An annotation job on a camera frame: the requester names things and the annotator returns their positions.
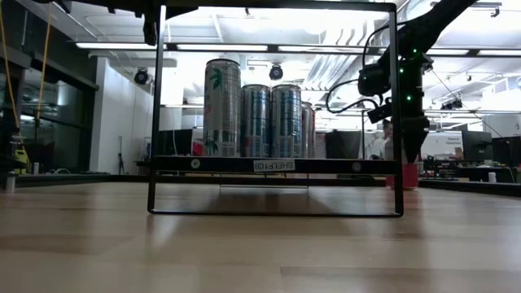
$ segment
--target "wooden table surface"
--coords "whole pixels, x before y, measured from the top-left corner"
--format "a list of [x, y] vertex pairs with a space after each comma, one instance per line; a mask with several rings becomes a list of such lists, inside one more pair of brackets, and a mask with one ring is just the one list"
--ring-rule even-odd
[[[147, 184], [0, 195], [0, 292], [520, 292], [521, 201], [418, 190], [401, 219], [150, 216]], [[389, 208], [384, 188], [158, 185], [201, 209]]]

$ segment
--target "red cup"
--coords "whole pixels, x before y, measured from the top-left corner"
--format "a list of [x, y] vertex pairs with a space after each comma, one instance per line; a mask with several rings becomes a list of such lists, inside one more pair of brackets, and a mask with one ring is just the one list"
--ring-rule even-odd
[[[402, 165], [403, 187], [405, 190], [414, 190], [418, 187], [418, 164]], [[394, 176], [385, 177], [387, 186], [394, 188]]]

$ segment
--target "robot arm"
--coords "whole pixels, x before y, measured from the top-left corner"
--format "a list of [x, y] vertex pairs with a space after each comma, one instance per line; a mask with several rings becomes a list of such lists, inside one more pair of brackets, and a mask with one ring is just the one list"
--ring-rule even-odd
[[[398, 54], [404, 59], [421, 58], [434, 46], [443, 30], [477, 1], [441, 0], [428, 13], [407, 22], [398, 31]], [[387, 48], [376, 64], [360, 71], [358, 89], [361, 95], [374, 96], [390, 90], [389, 55]]]
[[[432, 60], [426, 53], [434, 46], [441, 32], [461, 13], [478, 0], [441, 0], [428, 13], [407, 22], [398, 31], [398, 54], [400, 60], [401, 129], [403, 147], [409, 163], [413, 163], [428, 134], [429, 120], [423, 112], [422, 76], [431, 68]], [[387, 48], [375, 64], [365, 66], [358, 78], [361, 95], [385, 94], [390, 86], [390, 49]], [[371, 122], [387, 118], [392, 105], [386, 103], [367, 113]]]

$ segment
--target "computer monitor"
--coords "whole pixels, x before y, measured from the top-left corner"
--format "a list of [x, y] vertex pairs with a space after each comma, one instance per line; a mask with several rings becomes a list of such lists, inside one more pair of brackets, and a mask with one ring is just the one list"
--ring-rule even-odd
[[327, 159], [358, 159], [361, 131], [337, 131], [326, 133]]
[[521, 137], [494, 138], [494, 160], [510, 167], [521, 165]]
[[465, 160], [494, 160], [492, 134], [480, 131], [462, 131]]
[[192, 132], [193, 129], [160, 131], [158, 155], [192, 155]]

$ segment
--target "silver can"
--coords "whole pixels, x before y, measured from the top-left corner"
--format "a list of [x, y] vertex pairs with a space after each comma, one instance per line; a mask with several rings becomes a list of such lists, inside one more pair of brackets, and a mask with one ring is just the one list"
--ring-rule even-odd
[[302, 100], [297, 85], [277, 85], [271, 91], [271, 157], [302, 156]]
[[214, 59], [204, 73], [203, 153], [240, 156], [241, 71], [228, 59]]
[[315, 157], [315, 111], [311, 103], [302, 103], [302, 157]]
[[245, 85], [242, 89], [241, 156], [269, 157], [269, 95], [266, 85]]

